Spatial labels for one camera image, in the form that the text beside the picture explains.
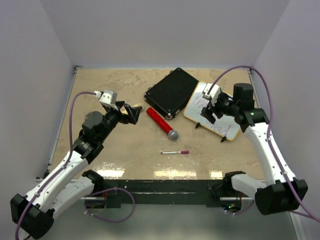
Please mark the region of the yellow framed whiteboard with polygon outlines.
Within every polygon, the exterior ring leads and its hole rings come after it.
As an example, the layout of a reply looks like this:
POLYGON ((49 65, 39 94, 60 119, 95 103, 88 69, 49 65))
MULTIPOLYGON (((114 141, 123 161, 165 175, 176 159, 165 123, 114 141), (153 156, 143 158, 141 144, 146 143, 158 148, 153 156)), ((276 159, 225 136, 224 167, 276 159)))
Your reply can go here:
POLYGON ((183 115, 187 119, 199 124, 201 127, 204 127, 221 137, 226 137, 228 141, 233 141, 241 130, 233 117, 226 115, 220 119, 215 117, 216 121, 214 123, 210 123, 206 118, 201 116, 201 110, 209 103, 207 99, 203 98, 202 93, 206 85, 207 83, 202 81, 197 84, 192 96, 184 108, 183 115))

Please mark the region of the white marker pen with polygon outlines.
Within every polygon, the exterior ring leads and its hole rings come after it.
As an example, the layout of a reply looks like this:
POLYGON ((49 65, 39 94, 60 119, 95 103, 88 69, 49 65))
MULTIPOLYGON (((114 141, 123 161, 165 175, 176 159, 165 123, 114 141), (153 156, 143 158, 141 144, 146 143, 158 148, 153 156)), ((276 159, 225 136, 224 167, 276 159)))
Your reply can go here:
POLYGON ((176 155, 176 154, 182 154, 182 151, 162 151, 160 152, 162 155, 176 155))

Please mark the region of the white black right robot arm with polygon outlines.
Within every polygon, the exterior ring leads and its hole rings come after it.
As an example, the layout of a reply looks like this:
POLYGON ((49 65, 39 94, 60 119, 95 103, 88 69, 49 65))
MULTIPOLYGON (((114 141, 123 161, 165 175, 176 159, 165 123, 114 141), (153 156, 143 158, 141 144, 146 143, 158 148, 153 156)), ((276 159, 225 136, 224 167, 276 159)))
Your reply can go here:
POLYGON ((208 83, 202 94, 208 104, 203 107, 201 116, 212 124, 223 116, 232 117, 255 148, 265 177, 260 181, 243 171, 228 172, 222 184, 215 188, 216 196, 220 198, 226 194, 233 197, 242 193, 252 198, 265 216, 297 210, 298 201, 306 195, 308 185, 304 179, 297 179, 282 157, 268 130, 271 123, 265 111, 255 107, 253 86, 236 83, 233 95, 229 96, 218 85, 208 83))

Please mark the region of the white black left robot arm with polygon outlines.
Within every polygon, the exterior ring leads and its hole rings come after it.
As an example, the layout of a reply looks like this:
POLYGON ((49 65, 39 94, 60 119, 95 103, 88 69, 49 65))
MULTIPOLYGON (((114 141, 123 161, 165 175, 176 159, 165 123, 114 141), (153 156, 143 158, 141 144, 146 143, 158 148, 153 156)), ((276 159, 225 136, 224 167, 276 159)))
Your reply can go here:
POLYGON ((74 202, 103 192, 104 179, 94 171, 86 171, 75 183, 70 181, 100 154, 105 139, 117 124, 135 125, 143 108, 124 101, 102 106, 105 114, 92 111, 86 115, 78 138, 60 164, 32 190, 24 195, 17 193, 10 200, 12 221, 17 225, 16 239, 20 230, 26 232, 26 239, 42 238, 74 202))

